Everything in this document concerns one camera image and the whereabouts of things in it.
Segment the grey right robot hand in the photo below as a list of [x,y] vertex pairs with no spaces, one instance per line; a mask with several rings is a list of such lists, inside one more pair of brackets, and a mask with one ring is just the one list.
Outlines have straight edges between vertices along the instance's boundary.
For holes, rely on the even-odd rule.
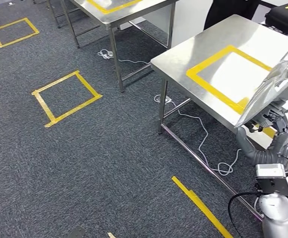
[[258,164],[283,164],[288,171],[288,120],[277,116],[273,121],[277,129],[272,142],[265,150],[255,148],[246,136],[243,127],[237,128],[237,141],[252,166]]

